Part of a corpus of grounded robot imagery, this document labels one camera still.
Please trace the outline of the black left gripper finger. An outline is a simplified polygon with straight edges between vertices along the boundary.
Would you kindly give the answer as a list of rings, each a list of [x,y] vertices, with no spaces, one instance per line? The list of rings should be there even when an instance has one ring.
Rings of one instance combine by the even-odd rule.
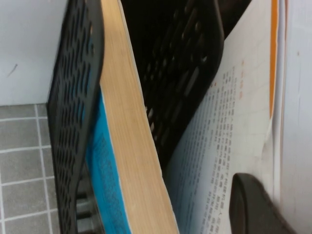
[[[233,234],[294,234],[262,183],[248,173],[233,176],[230,198]]]

